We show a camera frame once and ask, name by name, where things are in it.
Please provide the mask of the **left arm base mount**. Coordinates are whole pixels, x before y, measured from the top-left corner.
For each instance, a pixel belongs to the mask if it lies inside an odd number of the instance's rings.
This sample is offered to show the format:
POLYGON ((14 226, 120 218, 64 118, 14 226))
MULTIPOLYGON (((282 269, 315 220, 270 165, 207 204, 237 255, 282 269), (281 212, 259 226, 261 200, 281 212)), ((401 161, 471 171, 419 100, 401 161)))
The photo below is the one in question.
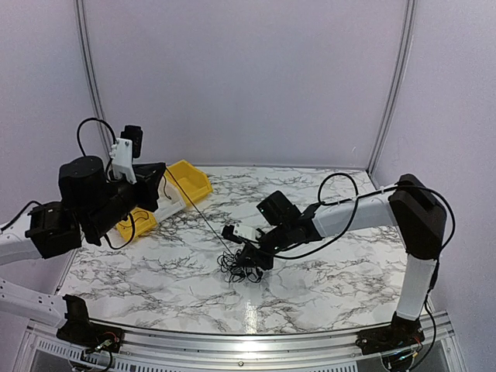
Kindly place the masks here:
POLYGON ((99 345, 109 341, 110 345, 103 346, 103 349, 112 353, 119 352, 124 336, 123 329, 92 322, 86 302, 82 298, 66 294, 62 299, 67 309, 64 322, 57 329, 58 339, 86 346, 90 350, 96 350, 99 345))

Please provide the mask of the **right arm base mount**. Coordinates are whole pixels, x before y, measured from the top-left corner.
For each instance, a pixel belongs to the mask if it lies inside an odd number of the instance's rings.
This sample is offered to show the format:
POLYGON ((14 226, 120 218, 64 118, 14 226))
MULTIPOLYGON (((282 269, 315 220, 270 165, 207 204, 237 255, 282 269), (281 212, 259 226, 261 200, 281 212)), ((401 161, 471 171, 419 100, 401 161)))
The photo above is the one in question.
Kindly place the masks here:
POLYGON ((408 320, 395 312, 389 324, 359 331, 355 345, 363 355, 370 355, 418 345, 424 340, 419 318, 408 320))

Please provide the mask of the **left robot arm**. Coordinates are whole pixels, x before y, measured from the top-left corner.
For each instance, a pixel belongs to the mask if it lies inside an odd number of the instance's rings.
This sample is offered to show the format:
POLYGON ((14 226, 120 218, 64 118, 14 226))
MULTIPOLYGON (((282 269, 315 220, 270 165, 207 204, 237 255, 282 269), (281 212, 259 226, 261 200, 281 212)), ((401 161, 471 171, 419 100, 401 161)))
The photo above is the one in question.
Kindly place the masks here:
MULTIPOLYGON (((159 183, 166 170, 164 162, 137 164, 143 131, 127 125, 117 137, 104 120, 88 118, 77 127, 77 144, 82 156, 60 166, 60 201, 41 204, 28 201, 10 222, 1 226, 1 266, 24 260, 47 260, 82 246, 83 240, 110 247, 108 232, 139 207, 158 209, 159 183), (109 161, 85 153, 81 144, 84 124, 98 122, 111 136, 109 161)), ((1 277, 1 312, 33 319, 67 331, 80 344, 98 338, 82 298, 49 295, 13 284, 1 277)))

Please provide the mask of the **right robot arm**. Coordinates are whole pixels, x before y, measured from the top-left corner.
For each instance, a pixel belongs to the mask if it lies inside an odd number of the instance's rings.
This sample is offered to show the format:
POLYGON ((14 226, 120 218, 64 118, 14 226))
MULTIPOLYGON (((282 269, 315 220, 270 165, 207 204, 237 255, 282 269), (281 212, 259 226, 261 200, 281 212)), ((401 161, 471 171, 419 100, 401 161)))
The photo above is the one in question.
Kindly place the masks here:
POLYGON ((407 265, 394 322, 384 330, 384 341, 399 347, 414 334, 413 323, 427 309, 439 273, 441 252, 453 238, 447 226, 456 225, 453 209, 438 192, 417 177, 404 174, 399 181, 368 194, 335 202, 318 200, 304 211, 275 191, 257 206, 272 225, 270 232, 235 226, 235 239, 243 245, 241 267, 270 270, 274 259, 303 244, 320 242, 315 253, 349 231, 396 226, 407 254, 407 265))

